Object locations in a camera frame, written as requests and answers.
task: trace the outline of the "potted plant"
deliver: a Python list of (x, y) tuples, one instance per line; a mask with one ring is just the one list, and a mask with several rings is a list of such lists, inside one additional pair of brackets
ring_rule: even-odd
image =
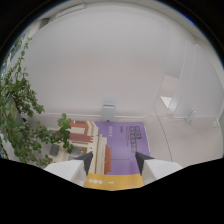
[[(63, 147), (71, 152), (72, 144), (69, 143), (71, 119), (66, 114), (58, 120), (60, 127), (58, 134), (48, 130), (40, 122), (37, 127), (32, 128), (29, 123), (22, 119), (21, 114), (32, 117), (34, 113), (44, 112), (44, 106), (37, 103), (36, 92), (31, 89), (26, 68), (22, 69), (21, 63), (24, 60), (25, 50), (28, 49), (28, 38), (20, 57), (13, 67), (10, 67), (6, 74), (0, 79), (0, 131), (5, 141), (9, 141), (14, 149), (14, 154), (22, 163), (35, 162), (38, 167), (45, 167), (50, 163), (48, 155), (39, 158), (41, 153), (41, 142), (61, 143)], [(0, 153), (3, 158), (8, 158), (0, 138)]]

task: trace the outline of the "white wall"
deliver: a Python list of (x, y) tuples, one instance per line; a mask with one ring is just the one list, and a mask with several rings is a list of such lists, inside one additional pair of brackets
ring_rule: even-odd
[(216, 70), (216, 72), (219, 76), (220, 82), (224, 88), (224, 71), (223, 71), (223, 67), (220, 62), (220, 59), (218, 58), (217, 53), (215, 52), (214, 48), (199, 38), (196, 38), (196, 43), (204, 50), (204, 52), (210, 59), (211, 63), (214, 66), (214, 69)]
[[(193, 44), (196, 43), (195, 37), (191, 33), (189, 33), (179, 23), (175, 22), (173, 19), (169, 18), (168, 16), (165, 16), (164, 14), (162, 14), (162, 13), (160, 13), (158, 11), (155, 11), (155, 10), (143, 7), (143, 6), (137, 6), (137, 5), (129, 4), (129, 3), (127, 3), (127, 4), (126, 3), (118, 3), (118, 2), (86, 4), (86, 8), (87, 9), (94, 8), (94, 7), (105, 7), (105, 6), (114, 6), (114, 7), (115, 6), (120, 6), (120, 7), (123, 7), (123, 8), (136, 8), (136, 9), (140, 9), (140, 10), (145, 11), (145, 12), (149, 12), (149, 13), (153, 14), (155, 17), (158, 17), (158, 18), (161, 18), (162, 20), (165, 20), (166, 23), (167, 23), (167, 26), (170, 28), (170, 31), (171, 31), (171, 32), (167, 32), (167, 34), (164, 35), (165, 38), (167, 38), (167, 39), (170, 38), (170, 41), (167, 44), (167, 46), (170, 47), (170, 54), (169, 54), (169, 57), (168, 57), (165, 74), (169, 75), (169, 76), (173, 76), (173, 77), (179, 78), (180, 72), (181, 72), (181, 68), (182, 68), (182, 64), (183, 64), (185, 42), (186, 42), (186, 40), (189, 40)], [(31, 49), (29, 48), (27, 54), (29, 54), (29, 52), (32, 51), (32, 43), (36, 44), (37, 42), (35, 42), (35, 41), (38, 38), (40, 38), (41, 35), (42, 35), (42, 38), (43, 38), (43, 41), (44, 41), (44, 35), (43, 34), (45, 32), (47, 33), (48, 29), (52, 29), (53, 28), (53, 29), (56, 30), (57, 26), (58, 25), (60, 26), (60, 24), (62, 23), (64, 18), (62, 17), (61, 19), (59, 18), (59, 19), (56, 19), (56, 20), (50, 22), (45, 27), (43, 27), (40, 31), (38, 31), (36, 34), (34, 34), (33, 40), (30, 42)], [(73, 82), (74, 85), (78, 85), (78, 86), (79, 86), (79, 84), (82, 84), (82, 83), (79, 82), (80, 81), (79, 79), (71, 76), (72, 75), (71, 70), (69, 71), (69, 68), (68, 68), (68, 65), (74, 62), (74, 60), (71, 58), (71, 57), (74, 57), (74, 55), (73, 56), (72, 55), (66, 56), (66, 52), (70, 51), (71, 48), (74, 47), (73, 46), (73, 42), (71, 42), (70, 45), (64, 45), (63, 42), (62, 43), (60, 42), (60, 38), (58, 39), (58, 35), (60, 36), (60, 38), (65, 38), (64, 39), (65, 42), (68, 41), (69, 37), (65, 37), (65, 35), (63, 35), (63, 32), (62, 33), (59, 32), (59, 34), (57, 34), (55, 36), (55, 38), (51, 39), (49, 44), (47, 42), (43, 42), (42, 46), (40, 46), (40, 48), (37, 47), (35, 49), (35, 54), (36, 55), (40, 54), (40, 61), (41, 61), (41, 63), (38, 62), (37, 60), (36, 61), (34, 60), (34, 61), (30, 62), (31, 64), (32, 63), (37, 63), (37, 65), (36, 65), (37, 67), (35, 67), (35, 71), (32, 71), (30, 73), (30, 76), (33, 75), (33, 77), (31, 77), (31, 83), (33, 84), (33, 88), (39, 94), (38, 98), (40, 98), (40, 103), (44, 104), (45, 108), (49, 107), (49, 105), (59, 104), (59, 102), (57, 100), (58, 97), (59, 97), (58, 92), (63, 92), (63, 94), (68, 97), (68, 101), (61, 102), (60, 106), (62, 106), (62, 104), (63, 104), (64, 108), (70, 108), (71, 105), (69, 105), (69, 104), (75, 102), (75, 98), (73, 98), (73, 99), (71, 98), (71, 90), (70, 90), (70, 88), (71, 88), (70, 85), (71, 84), (66, 84), (65, 85), (65, 84), (63, 84), (63, 80), (65, 82), (67, 82), (67, 83)], [(82, 63), (84, 67), (85, 67), (85, 64), (87, 62), (86, 60), (89, 60), (91, 63), (93, 63), (93, 61), (96, 60), (95, 55), (92, 54), (93, 51), (92, 51), (92, 53), (90, 51), (86, 51), (87, 47), (86, 46), (85, 47), (81, 46), (82, 43), (84, 43), (86, 40), (87, 39), (85, 39), (83, 42), (80, 42), (80, 46), (79, 46), (80, 47), (79, 50), (80, 49), (85, 49), (85, 51), (82, 51), (82, 52), (80, 51), (81, 52), (80, 55), (86, 55), (85, 57), (83, 57), (83, 61), (80, 61), (80, 63)], [(213, 62), (215, 63), (216, 67), (218, 66), (219, 77), (222, 79), (220, 65), (218, 65), (217, 60), (215, 59), (214, 54), (212, 53), (211, 49), (209, 48), (209, 45), (208, 44), (206, 45), (206, 43), (202, 43), (202, 42), (199, 39), (197, 39), (197, 43), (203, 49), (204, 48), (207, 49), (207, 52), (210, 55), (211, 60), (213, 60)], [(64, 45), (64, 47), (62, 48), (60, 54), (64, 54), (64, 60), (65, 60), (64, 66), (65, 67), (63, 67), (62, 65), (59, 66), (57, 68), (57, 71), (54, 74), (52, 74), (52, 70), (49, 67), (49, 65), (51, 64), (51, 57), (52, 57), (52, 55), (50, 54), (50, 52), (42, 51), (43, 50), (43, 48), (42, 48), (43, 44), (44, 44), (45, 48), (48, 48), (52, 52), (54, 52), (54, 45), (55, 44), (59, 44), (59, 45), (63, 44)], [(145, 48), (144, 44), (145, 44), (145, 42), (143, 42), (143, 41), (141, 41), (139, 39), (139, 41), (136, 42), (133, 47), (136, 48), (136, 49), (141, 49), (141, 48), (144, 49)], [(159, 46), (157, 49), (158, 50), (163, 50), (163, 49), (161, 49), (163, 47)], [(54, 67), (54, 66), (57, 67), (58, 65), (60, 65), (61, 62), (59, 60), (59, 55), (58, 55), (59, 53), (58, 52), (56, 53), (56, 51), (54, 53), (55, 53), (54, 57), (58, 59), (58, 61), (57, 61), (58, 63), (53, 63), (52, 67)], [(77, 69), (76, 68), (72, 68), (72, 69), (74, 71), (73, 75), (75, 75), (76, 74), (75, 71), (77, 71)], [(63, 76), (63, 78), (59, 78), (59, 76), (56, 76), (56, 73), (58, 73), (58, 74), (60, 73), (61, 76)], [(46, 98), (46, 96), (49, 96), (49, 94), (51, 94), (51, 98), (50, 99)], [(57, 112), (57, 111), (56, 111), (56, 108), (52, 107), (51, 110), (49, 109), (49, 112)]]
[(169, 57), (165, 19), (131, 8), (88, 8), (33, 36), (25, 55), (32, 88), (48, 113), (147, 116)]

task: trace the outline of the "floor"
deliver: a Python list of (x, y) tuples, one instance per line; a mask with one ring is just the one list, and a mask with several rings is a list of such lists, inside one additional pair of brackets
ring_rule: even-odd
[[(118, 118), (117, 121), (143, 121), (147, 131), (150, 155), (159, 160), (174, 161), (183, 167), (222, 158), (223, 137), (220, 126), (214, 127), (214, 118), (195, 118), (191, 123), (174, 119), (160, 96), (172, 97), (178, 79), (165, 76), (161, 91), (150, 116), (144, 119)], [(29, 119), (31, 125), (41, 121), (46, 127), (57, 128), (60, 115), (36, 115)], [(69, 116), (77, 120), (100, 121), (100, 117)], [(44, 145), (43, 155), (50, 145)], [(10, 159), (18, 159), (10, 153)]]

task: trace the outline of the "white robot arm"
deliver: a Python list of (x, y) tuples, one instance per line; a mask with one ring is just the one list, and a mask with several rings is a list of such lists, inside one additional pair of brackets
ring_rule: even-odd
[(178, 163), (157, 160), (139, 152), (136, 152), (136, 160), (144, 185), (183, 169)]
[(93, 153), (90, 152), (74, 160), (52, 163), (44, 170), (82, 187), (86, 181), (92, 158)]

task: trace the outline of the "green leaf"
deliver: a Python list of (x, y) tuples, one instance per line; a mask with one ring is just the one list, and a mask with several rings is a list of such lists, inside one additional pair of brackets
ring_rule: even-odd
[(19, 153), (19, 151), (18, 151), (18, 149), (17, 149), (17, 148), (15, 148), (15, 149), (14, 149), (14, 154), (15, 154), (17, 157), (19, 157), (19, 156), (20, 156), (20, 153)]
[(19, 157), (19, 161), (21, 163), (27, 163), (26, 159), (24, 157)]
[(65, 120), (66, 117), (67, 117), (67, 115), (66, 115), (65, 113), (63, 113), (61, 116), (64, 118), (64, 120)]

